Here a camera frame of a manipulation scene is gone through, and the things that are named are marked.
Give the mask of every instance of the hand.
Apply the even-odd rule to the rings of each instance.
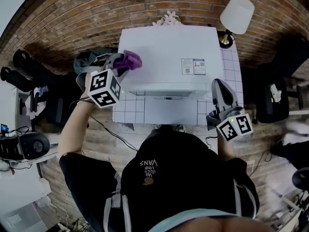
[[[90,80],[91,80],[91,74],[87,73],[87,75],[85,77],[85,91],[82,94],[81,98],[89,97],[88,96],[88,90],[89,90]]]

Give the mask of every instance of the wooden floor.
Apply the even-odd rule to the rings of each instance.
[[[111,109],[95,109],[92,115],[108,129],[129,141],[136,148],[140,147],[152,130],[152,125],[135,124],[134,130],[132,130],[124,125],[112,122]],[[262,153],[270,149],[285,133],[284,123],[285,121],[256,125],[254,126],[253,135],[234,144],[237,156],[248,162],[248,174],[251,174],[252,170],[256,168]],[[196,135],[203,142],[206,142],[205,138],[207,136],[216,134],[214,130],[207,131],[206,127],[187,126],[187,130],[188,133]],[[212,150],[216,152],[216,139],[209,139],[208,143],[211,144]],[[129,149],[119,139],[105,131],[92,118],[89,120],[83,151],[86,156],[111,162],[119,173],[136,154],[135,151]],[[55,157],[46,164],[41,163],[41,168],[43,176],[51,186],[52,192],[49,196],[53,205],[56,207],[62,222],[71,226],[76,219],[82,218],[82,215],[66,186],[58,159]],[[273,214],[282,209],[282,202],[272,194],[271,188],[290,199],[293,199],[300,192],[293,187],[291,182],[294,171],[295,168],[286,159],[273,156],[270,162],[265,162],[264,158],[261,160],[256,172],[251,176],[260,197],[261,206],[257,217],[258,220],[271,223]],[[81,180],[81,185],[87,185],[87,180]]]

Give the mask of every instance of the white box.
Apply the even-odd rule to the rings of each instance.
[[[224,78],[216,28],[199,26],[142,27],[122,30],[118,52],[138,54],[142,67],[124,77],[126,93],[147,97],[197,98],[211,82]]]

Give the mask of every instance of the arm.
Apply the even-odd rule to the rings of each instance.
[[[86,90],[88,90],[87,86],[89,85],[89,80],[90,75],[88,74],[86,77]],[[85,97],[88,97],[86,91],[81,96],[81,98]],[[61,157],[65,153],[81,152],[84,137],[86,134],[87,123],[93,108],[94,104],[88,102],[81,102],[75,107],[65,127],[63,128],[59,139],[59,157]]]
[[[217,131],[218,134],[218,156],[221,160],[227,161],[236,158],[232,143],[227,143],[223,136]]]

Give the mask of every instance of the shoe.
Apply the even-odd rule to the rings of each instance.
[[[176,131],[180,131],[180,132],[187,132],[187,128],[184,125],[178,125],[176,128]]]
[[[154,129],[158,130],[158,129],[160,129],[161,126],[162,126],[161,124],[154,124]]]

